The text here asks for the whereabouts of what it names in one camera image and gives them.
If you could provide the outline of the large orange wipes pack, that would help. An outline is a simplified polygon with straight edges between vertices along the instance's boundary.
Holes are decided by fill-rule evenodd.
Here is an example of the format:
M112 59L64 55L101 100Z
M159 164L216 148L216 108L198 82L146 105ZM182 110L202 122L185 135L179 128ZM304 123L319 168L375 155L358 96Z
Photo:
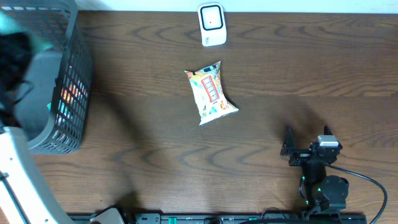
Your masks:
M221 61L218 61L195 72L185 70L200 115L200 126L239 111L224 95L220 67Z

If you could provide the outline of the teal snack wrapper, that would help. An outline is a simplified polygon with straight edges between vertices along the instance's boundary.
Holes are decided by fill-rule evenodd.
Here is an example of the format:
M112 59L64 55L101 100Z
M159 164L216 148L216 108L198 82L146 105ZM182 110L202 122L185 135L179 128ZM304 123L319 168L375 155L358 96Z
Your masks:
M11 16L5 13L1 13L1 35L14 35L23 34L27 37L27 40L32 47L34 54L49 50L53 47L53 44L47 42L45 39L37 36L33 31L20 25Z

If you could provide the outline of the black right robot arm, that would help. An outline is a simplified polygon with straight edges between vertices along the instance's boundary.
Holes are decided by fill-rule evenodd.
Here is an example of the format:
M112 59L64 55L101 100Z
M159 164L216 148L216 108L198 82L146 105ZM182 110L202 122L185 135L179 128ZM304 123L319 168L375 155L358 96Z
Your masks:
M337 160L343 147L328 126L323 131L308 148L299 149L288 128L280 151L281 156L289 157L290 166L302 170L299 192L307 208L300 212L300 216L306 220L321 214L339 216L340 211L346 208L349 182L345 178L326 174L326 166Z

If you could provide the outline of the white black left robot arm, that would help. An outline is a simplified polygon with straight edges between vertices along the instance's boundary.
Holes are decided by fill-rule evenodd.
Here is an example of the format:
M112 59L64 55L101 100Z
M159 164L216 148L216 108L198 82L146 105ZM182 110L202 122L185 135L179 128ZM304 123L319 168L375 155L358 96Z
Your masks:
M34 55L26 32L1 33L1 210L9 223L72 223L33 160L13 90Z

